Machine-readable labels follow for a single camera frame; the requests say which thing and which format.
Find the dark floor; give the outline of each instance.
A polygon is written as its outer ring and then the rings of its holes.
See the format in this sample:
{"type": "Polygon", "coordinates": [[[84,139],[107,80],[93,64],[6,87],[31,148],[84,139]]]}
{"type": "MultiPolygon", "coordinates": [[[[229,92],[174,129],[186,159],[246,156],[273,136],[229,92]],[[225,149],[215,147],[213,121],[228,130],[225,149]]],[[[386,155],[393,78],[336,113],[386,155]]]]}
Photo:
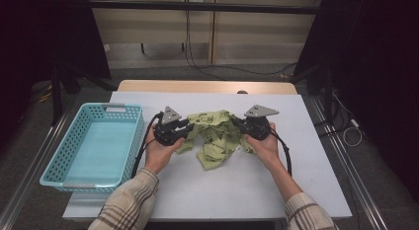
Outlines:
{"type": "MultiPolygon", "coordinates": [[[[281,69],[282,65],[247,65],[241,66],[248,70],[272,72],[281,69]]],[[[281,73],[271,75],[257,75],[239,72],[226,68],[214,68],[206,70],[214,73],[225,80],[234,81],[280,81],[281,73]]],[[[132,70],[113,71],[114,85],[118,85],[123,79],[175,79],[175,80],[217,80],[215,77],[205,75],[196,69],[189,67],[170,68],[147,68],[132,70]]],[[[111,92],[102,90],[94,84],[81,80],[82,90],[78,95],[67,95],[63,92],[64,106],[70,108],[69,116],[74,117],[80,105],[87,102],[108,102],[111,92]]],[[[44,83],[37,83],[36,88],[44,86],[44,83]]],[[[306,95],[304,83],[297,84],[297,90],[306,103],[313,123],[320,121],[314,111],[311,102],[312,97],[306,95]]],[[[38,98],[41,93],[34,93],[32,100],[38,98]]],[[[5,210],[8,202],[32,164],[34,158],[42,146],[49,130],[52,118],[51,99],[44,103],[30,103],[24,119],[21,121],[14,138],[7,144],[7,153],[0,160],[0,209],[5,210]]],[[[324,132],[322,126],[317,127],[318,133],[324,132]]],[[[336,220],[340,229],[374,229],[365,214],[357,195],[352,190],[349,178],[342,168],[337,155],[327,136],[321,136],[320,140],[330,159],[339,183],[354,217],[336,220]]],[[[49,152],[45,159],[53,154],[49,152]]],[[[383,217],[387,229],[419,229],[419,206],[412,200],[400,180],[382,162],[376,147],[367,139],[360,145],[349,147],[348,153],[358,170],[372,199],[376,202],[379,212],[383,217]]],[[[32,187],[25,203],[22,206],[13,229],[84,229],[88,223],[75,223],[61,218],[66,203],[70,197],[67,192],[58,192],[51,188],[42,187],[39,178],[43,169],[34,173],[35,177],[30,183],[32,187]]],[[[275,222],[221,222],[221,223],[149,223],[147,229],[286,229],[284,220],[275,222]]]]}

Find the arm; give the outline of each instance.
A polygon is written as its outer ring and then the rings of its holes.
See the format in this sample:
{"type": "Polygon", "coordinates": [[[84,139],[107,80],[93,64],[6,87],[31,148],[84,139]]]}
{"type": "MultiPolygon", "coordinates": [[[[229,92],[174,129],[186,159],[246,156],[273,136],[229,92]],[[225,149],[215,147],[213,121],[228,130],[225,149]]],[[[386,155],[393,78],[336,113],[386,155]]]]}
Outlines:
{"type": "Polygon", "coordinates": [[[147,135],[145,166],[136,176],[118,187],[108,198],[89,229],[143,229],[154,207],[158,187],[157,174],[169,163],[184,138],[172,146],[163,146],[154,138],[155,125],[147,135]]]}
{"type": "Polygon", "coordinates": [[[269,170],[286,205],[289,229],[337,229],[327,212],[298,186],[280,160],[278,140],[269,135],[259,141],[249,135],[246,141],[256,150],[258,158],[269,170]]]}

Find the silver metal bar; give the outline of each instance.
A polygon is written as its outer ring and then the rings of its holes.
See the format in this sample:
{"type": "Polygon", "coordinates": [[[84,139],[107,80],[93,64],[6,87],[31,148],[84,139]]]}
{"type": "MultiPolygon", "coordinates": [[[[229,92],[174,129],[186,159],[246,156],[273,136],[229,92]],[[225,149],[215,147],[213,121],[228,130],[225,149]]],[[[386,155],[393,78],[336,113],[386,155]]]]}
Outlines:
{"type": "MultiPolygon", "coordinates": [[[[319,99],[311,99],[315,111],[321,120],[325,120],[324,108],[321,105],[319,99]]],[[[326,132],[335,131],[335,128],[327,123],[324,124],[324,129],[326,132]]],[[[360,175],[358,174],[345,146],[342,143],[342,140],[337,134],[329,134],[330,142],[338,155],[338,158],[344,167],[346,174],[349,177],[352,188],[354,189],[358,199],[360,200],[361,205],[363,206],[364,212],[369,218],[374,229],[388,230],[387,226],[384,223],[384,220],[377,208],[376,203],[368,192],[366,186],[364,185],[360,175]]]]}
{"type": "Polygon", "coordinates": [[[45,140],[43,141],[41,148],[38,150],[38,153],[35,156],[31,166],[20,181],[18,187],[16,188],[16,191],[14,192],[13,196],[10,198],[6,207],[0,215],[0,230],[12,229],[13,225],[15,224],[15,221],[18,218],[18,215],[22,210],[25,201],[32,190],[32,187],[34,185],[34,179],[35,177],[39,176],[42,167],[46,163],[47,160],[45,159],[45,157],[47,157],[48,154],[51,152],[51,147],[55,143],[58,134],[61,132],[62,128],[66,124],[69,110],[71,107],[74,106],[74,103],[75,97],[72,97],[61,119],[55,126],[52,126],[49,129],[49,132],[45,140]]]}

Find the white tabletop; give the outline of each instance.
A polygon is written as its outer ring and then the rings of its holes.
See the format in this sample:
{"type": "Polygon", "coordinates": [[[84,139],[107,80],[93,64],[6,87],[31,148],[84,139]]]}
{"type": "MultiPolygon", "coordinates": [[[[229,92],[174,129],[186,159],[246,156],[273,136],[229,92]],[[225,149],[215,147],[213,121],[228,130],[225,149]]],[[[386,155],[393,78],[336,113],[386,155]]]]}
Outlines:
{"type": "MultiPolygon", "coordinates": [[[[227,95],[150,92],[114,92],[112,103],[140,104],[145,126],[170,106],[183,117],[227,110],[239,117],[253,105],[279,110],[268,116],[290,148],[293,178],[331,217],[352,216],[330,162],[300,95],[227,95]]],[[[193,151],[174,155],[159,174],[160,185],[151,221],[260,220],[285,217],[275,183],[255,155],[236,151],[219,168],[205,171],[193,151]]],[[[280,156],[285,155],[280,147],[280,156]]],[[[64,218],[94,218],[106,195],[74,193],[64,218]]]]}

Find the person's right hand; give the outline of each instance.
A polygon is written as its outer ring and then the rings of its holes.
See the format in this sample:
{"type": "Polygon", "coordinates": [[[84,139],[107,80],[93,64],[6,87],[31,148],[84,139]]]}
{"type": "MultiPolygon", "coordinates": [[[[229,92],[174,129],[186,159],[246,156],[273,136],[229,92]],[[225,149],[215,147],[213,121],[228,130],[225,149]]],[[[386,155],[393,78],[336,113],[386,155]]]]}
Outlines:
{"type": "MultiPolygon", "coordinates": [[[[269,126],[273,130],[276,128],[273,122],[269,122],[269,126]]],[[[270,134],[264,140],[257,140],[252,138],[252,136],[245,134],[244,138],[255,149],[256,155],[266,168],[270,170],[273,165],[278,164],[280,155],[278,154],[278,139],[276,137],[270,134]]]]}

